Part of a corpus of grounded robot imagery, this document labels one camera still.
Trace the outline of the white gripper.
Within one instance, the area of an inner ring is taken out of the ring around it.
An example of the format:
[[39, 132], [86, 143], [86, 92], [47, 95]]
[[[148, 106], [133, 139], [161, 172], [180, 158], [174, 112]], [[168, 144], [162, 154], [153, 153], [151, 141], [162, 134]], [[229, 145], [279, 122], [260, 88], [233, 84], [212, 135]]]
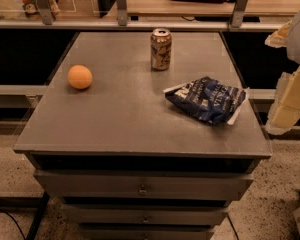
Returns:
[[[265, 44], [273, 48], [287, 46], [287, 56], [300, 64], [300, 11], [292, 21], [269, 35]], [[300, 119], [300, 66], [292, 74], [283, 72], [275, 91], [265, 129], [269, 134], [282, 135], [292, 129]]]

